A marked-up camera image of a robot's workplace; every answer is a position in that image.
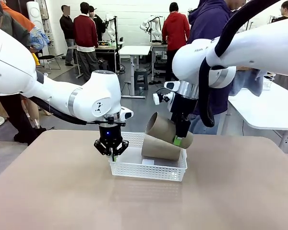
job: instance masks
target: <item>gray stool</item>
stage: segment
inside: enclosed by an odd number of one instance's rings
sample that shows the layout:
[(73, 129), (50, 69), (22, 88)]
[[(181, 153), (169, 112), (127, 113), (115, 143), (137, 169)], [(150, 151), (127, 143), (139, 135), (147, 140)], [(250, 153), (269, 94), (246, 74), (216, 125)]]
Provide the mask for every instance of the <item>gray stool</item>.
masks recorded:
[(134, 72), (134, 89), (139, 90), (139, 87), (144, 87), (144, 90), (148, 90), (148, 75), (146, 69), (136, 69)]

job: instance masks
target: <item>person in red jacket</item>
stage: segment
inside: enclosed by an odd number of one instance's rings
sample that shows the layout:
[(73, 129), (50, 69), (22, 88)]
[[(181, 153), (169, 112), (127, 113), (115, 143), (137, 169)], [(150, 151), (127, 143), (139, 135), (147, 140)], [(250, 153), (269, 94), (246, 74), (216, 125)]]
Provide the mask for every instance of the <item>person in red jacket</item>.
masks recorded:
[(177, 3), (171, 3), (169, 12), (170, 14), (165, 20), (162, 29), (163, 41), (166, 41), (166, 38), (168, 37), (166, 81), (171, 81), (172, 77), (178, 81), (178, 78), (173, 74), (172, 62), (176, 52), (187, 44), (187, 40), (190, 36), (190, 26), (186, 15), (178, 13)]
[(77, 44), (80, 67), (86, 81), (90, 80), (93, 71), (98, 70), (95, 48), (98, 38), (95, 22), (88, 16), (89, 4), (80, 4), (81, 13), (73, 20), (73, 32)]

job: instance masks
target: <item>purple hoodie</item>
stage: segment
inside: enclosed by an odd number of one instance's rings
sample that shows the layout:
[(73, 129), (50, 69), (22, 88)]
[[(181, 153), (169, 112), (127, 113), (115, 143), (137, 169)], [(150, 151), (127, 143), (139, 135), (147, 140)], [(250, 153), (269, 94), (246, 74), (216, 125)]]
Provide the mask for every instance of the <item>purple hoodie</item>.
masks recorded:
[[(189, 23), (192, 26), (188, 43), (192, 43), (195, 39), (212, 40), (221, 36), (231, 16), (232, 12), (224, 0), (201, 0), (199, 7), (189, 15)], [(210, 89), (209, 102), (214, 115), (227, 110), (230, 90), (231, 84), (223, 89)], [(199, 115), (198, 108), (194, 113)]]

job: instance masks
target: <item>brown cup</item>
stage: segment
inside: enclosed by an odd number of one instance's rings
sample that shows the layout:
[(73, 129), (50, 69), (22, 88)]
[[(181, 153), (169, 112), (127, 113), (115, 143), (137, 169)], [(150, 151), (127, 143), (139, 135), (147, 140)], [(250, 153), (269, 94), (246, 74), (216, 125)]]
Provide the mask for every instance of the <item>brown cup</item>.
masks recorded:
[[(146, 134), (173, 144), (176, 136), (176, 126), (171, 120), (154, 113), (148, 122)], [(188, 132), (187, 137), (181, 140), (180, 148), (187, 149), (192, 142), (193, 134)]]
[(180, 147), (146, 135), (142, 147), (142, 156), (178, 161), (180, 151)]

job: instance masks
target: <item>blue jeans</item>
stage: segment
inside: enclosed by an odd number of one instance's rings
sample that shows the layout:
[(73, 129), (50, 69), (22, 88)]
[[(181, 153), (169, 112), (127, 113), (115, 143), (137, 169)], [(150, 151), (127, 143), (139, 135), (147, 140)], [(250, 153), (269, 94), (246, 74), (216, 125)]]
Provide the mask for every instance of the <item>blue jeans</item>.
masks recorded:
[(221, 115), (222, 114), (214, 115), (215, 126), (212, 128), (208, 128), (203, 124), (201, 117), (199, 115), (190, 114), (189, 120), (191, 121), (191, 126), (189, 131), (192, 132), (193, 134), (216, 135)]
[[(73, 39), (65, 39), (65, 41), (66, 41), (67, 47), (71, 47), (75, 44)], [(75, 49), (67, 49), (65, 64), (71, 64), (72, 57), (73, 57), (73, 61), (76, 64), (77, 63), (76, 50)]]

